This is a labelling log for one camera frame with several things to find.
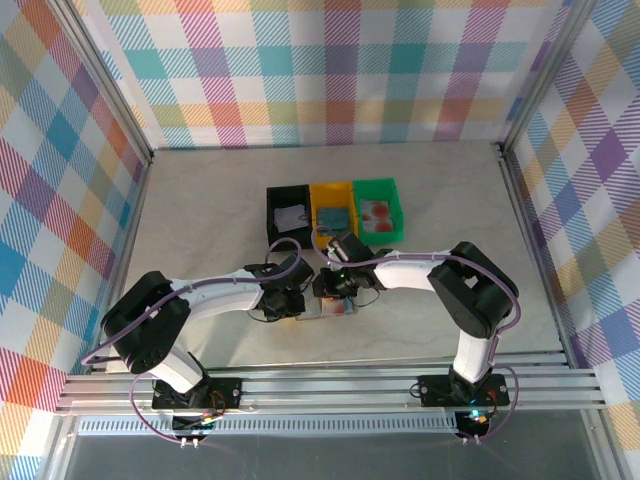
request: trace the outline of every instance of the green bin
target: green bin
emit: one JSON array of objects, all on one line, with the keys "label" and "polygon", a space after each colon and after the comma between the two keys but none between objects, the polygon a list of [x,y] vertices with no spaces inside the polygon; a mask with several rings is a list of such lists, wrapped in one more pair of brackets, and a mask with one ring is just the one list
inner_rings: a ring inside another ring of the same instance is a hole
[{"label": "green bin", "polygon": [[[372,180],[354,180],[353,196],[358,212],[359,236],[365,245],[400,242],[404,238],[404,214],[398,197],[398,189],[393,178],[376,178]],[[391,232],[365,232],[360,210],[361,200],[385,201],[391,210]]]}]

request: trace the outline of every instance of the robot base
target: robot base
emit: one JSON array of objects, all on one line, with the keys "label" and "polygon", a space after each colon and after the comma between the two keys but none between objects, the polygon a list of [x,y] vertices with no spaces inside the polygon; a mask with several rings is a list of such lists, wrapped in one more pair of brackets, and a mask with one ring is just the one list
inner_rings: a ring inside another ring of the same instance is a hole
[{"label": "robot base", "polygon": [[506,407],[510,403],[504,375],[499,374],[488,375],[468,402],[456,395],[447,375],[422,375],[417,387],[423,407]]},{"label": "robot base", "polygon": [[242,379],[205,377],[203,385],[197,385],[187,394],[176,392],[162,380],[156,380],[153,389],[153,410],[229,410],[240,406]]}]

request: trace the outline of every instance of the wire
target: wire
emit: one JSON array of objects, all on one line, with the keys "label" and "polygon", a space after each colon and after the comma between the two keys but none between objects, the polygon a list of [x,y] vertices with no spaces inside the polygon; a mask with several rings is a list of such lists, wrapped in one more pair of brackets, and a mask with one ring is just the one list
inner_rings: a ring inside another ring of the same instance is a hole
[{"label": "wire", "polygon": [[205,278],[204,280],[200,280],[200,281],[192,283],[191,285],[186,285],[186,286],[184,286],[182,288],[179,288],[178,290],[175,290],[175,291],[169,293],[168,295],[165,295],[164,297],[162,297],[160,300],[158,300],[156,303],[154,303],[142,315],[140,315],[138,318],[136,318],[133,322],[131,322],[125,328],[123,328],[118,333],[116,333],[115,335],[113,335],[112,337],[107,339],[107,341],[104,342],[102,345],[98,345],[96,348],[91,350],[87,354],[87,356],[84,357],[81,360],[80,363],[82,365],[84,365],[84,366],[98,365],[100,363],[105,363],[107,361],[112,361],[113,359],[115,359],[116,357],[106,357],[106,358],[105,357],[96,357],[96,354],[100,350],[102,350],[103,348],[111,347],[114,343],[118,342],[122,338],[124,338],[127,335],[129,335],[133,330],[135,330],[138,327],[138,325],[140,325],[142,322],[144,322],[149,317],[151,317],[151,315],[153,315],[156,311],[160,310],[160,308],[165,303],[167,303],[169,300],[171,300],[171,299],[173,299],[175,297],[178,297],[178,296],[182,295],[183,293],[189,292],[191,290],[195,290],[195,289],[200,288],[200,287],[204,287],[205,285],[216,285],[216,284],[223,284],[223,283],[265,283],[265,282],[270,282],[270,281],[273,281],[273,280],[278,280],[280,278],[286,277],[287,275],[289,275],[291,272],[293,272],[298,267],[298,264],[300,263],[300,261],[302,259],[302,246],[300,246],[300,243],[297,240],[293,239],[293,238],[281,238],[281,239],[276,240],[275,242],[273,242],[273,244],[269,248],[272,249],[273,247],[275,247],[276,245],[279,245],[282,242],[291,242],[291,243],[293,243],[295,245],[297,253],[298,253],[298,255],[296,256],[295,261],[293,262],[293,264],[289,268],[284,270],[283,272],[280,272],[277,275],[272,275],[272,276],[268,276],[268,277],[260,277],[260,278],[231,278],[231,277]]},{"label": "wire", "polygon": [[356,307],[358,308],[364,308],[364,307],[368,307],[369,305],[371,305],[372,303],[374,303],[376,300],[378,300],[380,298],[380,290],[376,290],[376,293],[378,294],[376,296],[376,298],[374,298],[373,300],[371,300],[370,302],[365,303],[364,305],[358,305],[354,300],[355,297],[351,297],[351,303],[353,303]]},{"label": "wire", "polygon": [[[216,416],[221,417],[222,415],[224,415],[224,412],[227,411],[227,402],[224,399],[224,395],[222,395],[222,393],[220,393],[218,390],[214,390],[209,394],[209,396],[211,397],[211,401],[213,402],[213,409],[216,411]],[[222,400],[222,412],[218,412],[218,407],[216,407],[216,396],[218,396],[218,398]]]},{"label": "wire", "polygon": [[249,315],[249,318],[251,318],[252,320],[255,320],[256,322],[275,323],[275,320],[274,321],[270,321],[270,320],[263,320],[261,318],[254,317],[253,315],[251,315],[250,310],[247,310],[247,315]]},{"label": "wire", "polygon": [[498,399],[496,397],[496,392],[493,390],[489,390],[489,396],[493,399],[493,412],[491,412],[491,416],[493,417],[498,413]]},{"label": "wire", "polygon": [[[511,420],[511,417],[513,416],[513,412],[515,411],[516,407],[518,406],[518,399],[520,398],[520,382],[518,381],[518,375],[516,374],[515,370],[513,368],[511,368],[509,365],[495,365],[494,369],[496,369],[496,370],[508,370],[511,373],[511,375],[513,376],[513,382],[515,383],[513,399],[511,400],[511,406],[509,407],[509,410],[507,411],[507,415],[504,418],[504,420],[502,422],[500,422],[500,424],[496,428],[494,428],[493,430],[487,431],[487,433],[485,433],[481,437],[478,437],[477,444],[479,444],[479,440],[480,439],[489,440],[491,437],[495,436],[500,430],[502,430],[507,425],[507,423],[509,423],[509,420]],[[460,435],[462,435],[463,437],[466,437],[468,439],[475,438],[475,437],[472,437],[471,435],[469,435],[466,432],[458,431],[458,433]]]},{"label": "wire", "polygon": [[418,382],[416,382],[416,383],[414,383],[413,385],[411,385],[411,386],[409,387],[409,395],[411,395],[413,398],[418,398],[418,399],[419,399],[419,398],[420,398],[420,393],[418,393],[418,394],[416,395],[416,394],[414,393],[414,391],[413,391],[413,389],[414,389],[415,387],[419,387],[419,386],[420,386],[420,384],[419,384]]},{"label": "wire", "polygon": [[151,430],[153,433],[155,433],[157,436],[159,436],[160,438],[163,438],[164,440],[166,440],[168,442],[177,443],[178,445],[182,445],[182,442],[180,440],[178,440],[176,437],[172,437],[170,435],[167,435],[166,433],[162,433],[156,427],[151,425],[151,422],[149,422],[146,418],[144,418],[142,416],[142,413],[140,413],[140,410],[136,406],[136,402],[133,400],[133,391],[136,388],[136,383],[138,383],[138,381],[142,378],[143,375],[145,375],[145,373],[141,373],[140,375],[136,375],[136,377],[133,379],[133,382],[131,382],[131,389],[129,390],[129,403],[131,404],[131,408],[133,408],[133,412],[140,419],[140,421],[142,423],[144,423],[144,425],[149,430]]},{"label": "wire", "polygon": [[[185,423],[185,421],[183,419],[181,419],[180,417],[173,417],[173,430],[191,430],[194,427],[199,427],[202,425],[202,418],[199,418],[198,420],[196,420],[195,422],[190,422],[190,423]],[[176,428],[175,427],[175,423],[180,423],[180,428]]]},{"label": "wire", "polygon": [[491,344],[491,349],[489,350],[489,356],[488,356],[489,363],[493,363],[493,358],[495,357],[495,354],[496,354],[496,349],[498,347],[498,339],[500,334],[505,330],[515,327],[520,321],[520,317],[522,316],[522,309],[520,308],[518,297],[516,297],[516,295],[511,291],[511,289],[507,286],[507,284],[504,283],[500,278],[498,278],[496,274],[487,270],[482,265],[478,265],[476,262],[473,262],[463,257],[459,257],[457,255],[447,255],[442,253],[398,253],[392,256],[372,258],[371,260],[366,260],[364,262],[340,262],[339,260],[335,260],[327,256],[322,251],[322,249],[318,246],[318,242],[316,241],[316,233],[318,232],[318,230],[331,230],[331,229],[328,227],[325,227],[324,225],[317,225],[316,227],[313,228],[313,230],[311,231],[311,244],[313,245],[313,249],[324,261],[328,263],[332,263],[339,267],[351,267],[351,268],[366,267],[368,265],[380,265],[381,263],[396,262],[398,260],[421,260],[421,261],[453,260],[458,263],[461,263],[462,265],[466,265],[467,267],[470,267],[476,272],[481,273],[485,277],[489,278],[493,283],[498,285],[498,287],[500,287],[500,289],[509,298],[509,300],[511,301],[511,304],[513,305],[513,309],[515,311],[513,319],[509,323],[503,325],[502,327],[499,327],[496,330],[496,334]]},{"label": "wire", "polygon": [[309,288],[309,285],[311,285],[313,283],[313,281],[315,280],[315,276],[311,275],[311,278],[309,278],[309,281],[307,283],[305,283],[304,287],[302,288],[302,290],[300,290],[300,293],[304,293],[307,291],[307,288]]}]

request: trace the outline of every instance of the yellow bin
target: yellow bin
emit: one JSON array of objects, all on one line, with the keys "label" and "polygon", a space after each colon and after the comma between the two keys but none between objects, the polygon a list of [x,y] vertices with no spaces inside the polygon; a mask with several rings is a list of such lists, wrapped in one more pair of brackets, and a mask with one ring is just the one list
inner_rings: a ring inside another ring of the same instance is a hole
[{"label": "yellow bin", "polygon": [[[358,235],[358,212],[353,198],[353,183],[312,183],[309,185],[311,193],[311,219],[313,227],[318,225],[317,211],[319,208],[344,207],[349,210],[349,229]],[[326,248],[331,240],[328,235],[316,233],[316,242],[320,248]]]}]

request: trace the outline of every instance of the plastic storage bin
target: plastic storage bin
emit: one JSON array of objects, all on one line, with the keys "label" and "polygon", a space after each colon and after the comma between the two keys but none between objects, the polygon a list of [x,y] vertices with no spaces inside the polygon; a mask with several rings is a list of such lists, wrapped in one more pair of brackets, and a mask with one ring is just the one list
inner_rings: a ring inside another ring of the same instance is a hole
[{"label": "plastic storage bin", "polygon": [[[358,235],[358,213],[351,182],[312,183],[309,185],[309,190],[311,192],[311,215],[314,228],[318,225],[316,214],[318,208],[343,207],[349,210],[349,230]],[[331,240],[329,235],[316,234],[316,241],[320,248],[325,248],[329,240]]]},{"label": "plastic storage bin", "polygon": [[[311,221],[309,221],[309,225],[306,227],[289,230],[288,232],[279,232],[274,223],[274,209],[293,207],[294,205],[304,205],[307,216],[311,215],[309,185],[267,188],[267,237],[269,238],[269,245],[280,238],[290,237],[300,242],[302,248],[312,248]],[[296,247],[292,243],[282,242],[273,250],[280,252],[295,249]]]},{"label": "plastic storage bin", "polygon": [[[376,178],[373,180],[355,180],[353,194],[358,211],[360,240],[365,245],[400,242],[404,238],[404,214],[398,197],[398,189],[393,178]],[[360,214],[360,200],[382,200],[389,204],[391,210],[392,232],[365,232]]]}]

